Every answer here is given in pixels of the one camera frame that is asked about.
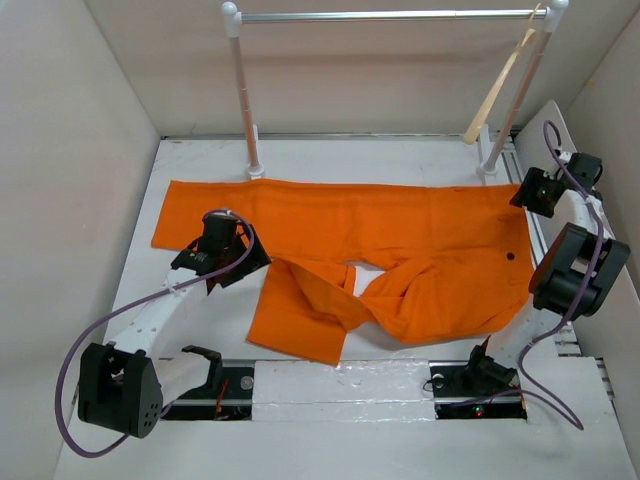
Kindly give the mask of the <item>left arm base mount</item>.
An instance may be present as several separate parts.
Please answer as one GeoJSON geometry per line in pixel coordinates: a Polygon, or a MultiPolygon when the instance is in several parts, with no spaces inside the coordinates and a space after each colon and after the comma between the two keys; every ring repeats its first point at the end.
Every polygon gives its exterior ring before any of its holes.
{"type": "Polygon", "coordinates": [[[252,417],[255,362],[223,360],[212,386],[179,397],[162,418],[168,421],[245,421],[252,417]]]}

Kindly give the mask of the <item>orange trousers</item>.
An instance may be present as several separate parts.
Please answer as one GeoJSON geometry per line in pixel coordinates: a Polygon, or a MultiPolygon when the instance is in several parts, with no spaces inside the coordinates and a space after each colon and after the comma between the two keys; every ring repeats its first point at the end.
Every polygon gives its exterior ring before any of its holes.
{"type": "Polygon", "coordinates": [[[248,340],[334,365],[346,334],[367,322],[407,344],[505,327],[527,303],[533,273],[515,191],[174,181],[151,244],[182,249],[206,212],[239,214],[272,260],[248,340]]]}

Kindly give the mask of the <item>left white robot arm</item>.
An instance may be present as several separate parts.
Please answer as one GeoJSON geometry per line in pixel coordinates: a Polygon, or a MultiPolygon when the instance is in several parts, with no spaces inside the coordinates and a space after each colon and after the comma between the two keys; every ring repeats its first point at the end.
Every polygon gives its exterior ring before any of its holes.
{"type": "Polygon", "coordinates": [[[271,262],[253,225],[223,209],[206,213],[203,231],[170,264],[161,290],[138,304],[138,314],[80,358],[81,421],[144,438],[165,408],[195,390],[223,385],[219,352],[197,345],[191,322],[215,287],[226,288],[271,262]]]}

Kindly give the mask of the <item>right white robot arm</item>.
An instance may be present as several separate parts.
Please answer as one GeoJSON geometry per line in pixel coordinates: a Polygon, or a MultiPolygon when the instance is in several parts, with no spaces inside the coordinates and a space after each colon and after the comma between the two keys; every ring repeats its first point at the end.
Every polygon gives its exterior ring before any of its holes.
{"type": "Polygon", "coordinates": [[[563,324],[594,315],[629,258],[629,246],[604,226],[601,196],[595,190],[602,160],[586,153],[554,155],[557,168],[529,168],[510,204],[568,221],[534,270],[528,286],[531,300],[523,312],[472,350],[462,381],[473,393],[510,385],[522,353],[560,328],[554,314],[563,324]]]}

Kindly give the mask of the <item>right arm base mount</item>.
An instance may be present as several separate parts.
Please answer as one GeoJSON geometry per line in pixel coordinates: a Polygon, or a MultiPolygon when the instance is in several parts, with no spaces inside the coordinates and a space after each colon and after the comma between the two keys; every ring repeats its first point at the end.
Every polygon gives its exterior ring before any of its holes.
{"type": "Polygon", "coordinates": [[[423,390],[433,396],[437,420],[526,420],[517,371],[498,364],[476,345],[466,362],[429,363],[423,390]]]}

